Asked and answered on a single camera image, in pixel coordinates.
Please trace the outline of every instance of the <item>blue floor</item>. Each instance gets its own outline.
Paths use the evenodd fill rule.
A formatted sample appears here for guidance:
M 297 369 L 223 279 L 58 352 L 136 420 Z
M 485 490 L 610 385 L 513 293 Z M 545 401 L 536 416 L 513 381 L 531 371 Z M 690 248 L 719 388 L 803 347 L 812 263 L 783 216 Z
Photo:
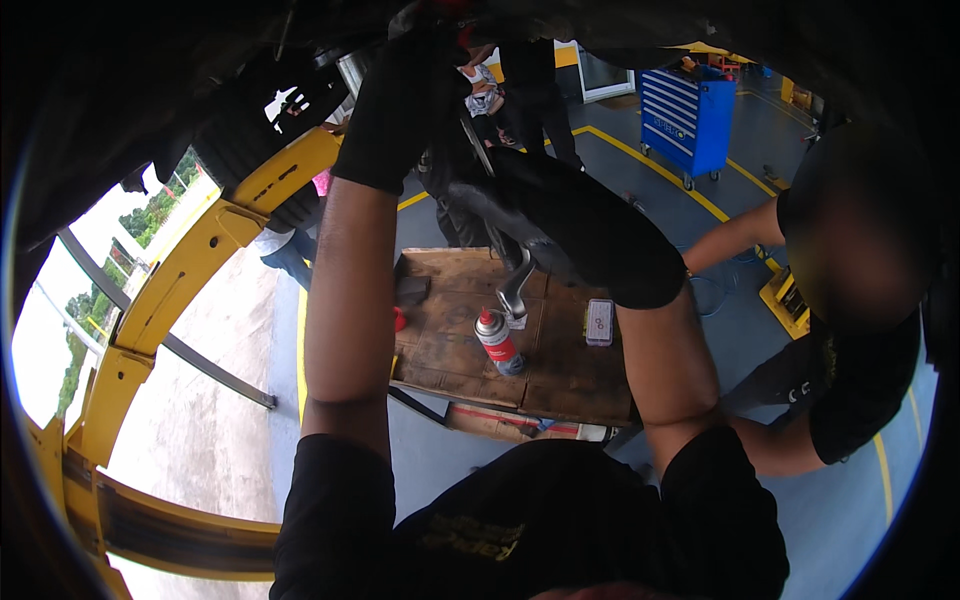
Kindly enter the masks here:
M 596 104 L 575 107 L 571 108 L 570 122 L 573 129 L 592 125 L 633 148 L 639 140 L 639 117 L 635 109 L 611 110 Z M 790 180 L 804 155 L 801 137 L 808 133 L 809 128 L 797 115 L 777 109 L 755 95 L 737 96 L 729 157 L 760 180 L 763 180 L 764 164 L 774 166 L 781 177 Z M 589 132 L 578 134 L 576 140 L 587 172 L 617 194 L 633 193 L 645 214 L 678 247 L 694 243 L 717 225 L 716 218 L 682 189 L 634 157 Z M 652 153 L 651 158 L 680 175 L 679 170 L 656 153 Z M 421 191 L 417 181 L 408 178 L 404 198 Z M 720 181 L 698 178 L 697 191 L 730 216 L 769 197 L 729 166 L 724 168 Z M 433 199 L 426 197 L 399 212 L 397 253 L 409 247 L 445 246 L 437 228 L 435 207 Z M 782 251 L 774 257 L 781 265 L 786 263 Z M 772 276 L 765 265 L 727 263 L 708 275 L 731 290 L 717 314 L 704 319 L 721 392 L 726 392 L 756 365 L 779 351 L 790 338 L 756 294 Z M 713 310 L 722 299 L 709 285 L 696 286 L 695 290 L 702 312 Z M 281 286 L 277 291 L 277 367 L 271 368 L 270 376 L 271 392 L 280 397 L 281 404 L 281 410 L 273 417 L 276 426 L 272 459 L 280 507 L 289 490 L 297 429 L 296 424 L 290 422 L 289 411 L 292 399 L 296 420 L 296 383 L 290 396 L 290 370 L 286 367 L 288 361 L 293 364 L 296 360 L 295 347 L 290 342 L 291 335 L 296 340 L 296 293 L 296 284 Z M 913 479 L 925 442 L 935 386 L 936 375 L 923 364 L 921 357 L 912 386 L 916 417 L 914 403 L 908 397 L 897 416 L 878 436 L 882 454 L 880 444 L 874 442 L 854 453 L 845 464 L 801 477 L 762 480 L 778 500 L 780 528 L 791 563 L 792 574 L 783 598 L 839 597 L 869 560 Z M 443 411 L 444 402 L 418 397 L 439 412 Z M 776 415 L 776 410 L 766 409 L 765 414 L 757 412 L 753 416 L 771 420 Z M 470 467 L 484 465 L 512 447 L 442 429 L 393 402 L 390 402 L 389 416 L 397 520 L 429 503 L 466 476 Z M 620 448 L 614 458 L 637 466 L 646 462 L 648 454 L 641 434 Z M 889 509 L 881 464 L 886 465 L 889 473 Z

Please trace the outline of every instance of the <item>red cup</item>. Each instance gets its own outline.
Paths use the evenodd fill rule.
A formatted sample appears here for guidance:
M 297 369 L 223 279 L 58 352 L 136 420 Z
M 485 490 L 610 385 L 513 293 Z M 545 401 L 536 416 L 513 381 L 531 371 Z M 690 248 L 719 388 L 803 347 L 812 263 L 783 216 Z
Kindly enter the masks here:
M 403 316 L 403 311 L 394 306 L 394 333 L 407 326 L 407 318 Z

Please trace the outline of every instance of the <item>hair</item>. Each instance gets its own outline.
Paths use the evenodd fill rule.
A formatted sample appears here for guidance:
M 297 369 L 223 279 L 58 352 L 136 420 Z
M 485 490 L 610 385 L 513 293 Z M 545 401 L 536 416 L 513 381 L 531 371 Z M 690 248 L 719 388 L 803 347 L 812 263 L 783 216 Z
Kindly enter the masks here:
M 797 170 L 791 203 L 808 225 L 838 187 L 856 193 L 859 207 L 893 233 L 910 263 L 929 282 L 942 259 L 940 206 L 922 151 L 900 133 L 865 123 L 830 130 Z

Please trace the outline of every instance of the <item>hand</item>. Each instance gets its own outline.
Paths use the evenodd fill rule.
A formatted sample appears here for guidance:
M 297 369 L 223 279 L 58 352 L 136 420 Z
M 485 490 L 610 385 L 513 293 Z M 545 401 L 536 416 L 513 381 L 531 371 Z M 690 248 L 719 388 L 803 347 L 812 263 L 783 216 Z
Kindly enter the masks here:
M 492 152 L 502 209 L 522 218 L 490 215 L 530 248 L 549 240 L 591 287 L 607 288 L 624 308 L 671 303 L 686 281 L 680 253 L 643 214 L 602 183 L 547 155 Z M 481 216 L 484 204 L 471 204 Z
M 437 126 L 469 94 L 454 68 L 468 56 L 455 39 L 453 31 L 414 31 L 384 46 L 360 88 L 335 177 L 403 192 Z

